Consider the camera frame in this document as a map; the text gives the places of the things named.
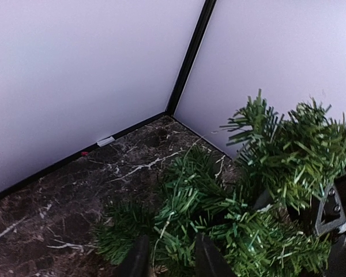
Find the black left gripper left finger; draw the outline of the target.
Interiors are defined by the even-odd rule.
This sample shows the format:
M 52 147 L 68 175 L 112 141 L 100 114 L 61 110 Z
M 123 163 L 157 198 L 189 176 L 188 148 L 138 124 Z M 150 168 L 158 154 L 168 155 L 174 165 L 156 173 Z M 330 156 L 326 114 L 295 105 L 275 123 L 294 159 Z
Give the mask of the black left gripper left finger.
M 149 276 L 149 237 L 140 236 L 119 265 L 119 276 Z

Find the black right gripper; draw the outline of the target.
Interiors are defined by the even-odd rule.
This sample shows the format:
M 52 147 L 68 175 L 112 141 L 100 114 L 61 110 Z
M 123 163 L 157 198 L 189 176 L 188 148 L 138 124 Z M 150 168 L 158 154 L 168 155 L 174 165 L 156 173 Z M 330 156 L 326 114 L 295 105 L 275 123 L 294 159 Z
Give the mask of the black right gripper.
M 307 233 L 330 235 L 328 268 L 322 275 L 346 276 L 346 174 L 328 185 L 322 200 L 312 197 L 311 207 L 299 212 L 288 206 L 286 215 Z

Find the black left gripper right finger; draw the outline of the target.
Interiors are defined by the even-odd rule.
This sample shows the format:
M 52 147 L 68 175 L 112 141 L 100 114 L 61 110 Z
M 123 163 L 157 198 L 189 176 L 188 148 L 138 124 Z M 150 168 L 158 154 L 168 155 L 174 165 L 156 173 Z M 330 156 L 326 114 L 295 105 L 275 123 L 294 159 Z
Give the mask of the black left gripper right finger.
M 196 276 L 226 277 L 233 276 L 230 266 L 215 247 L 210 238 L 201 233 L 195 241 Z

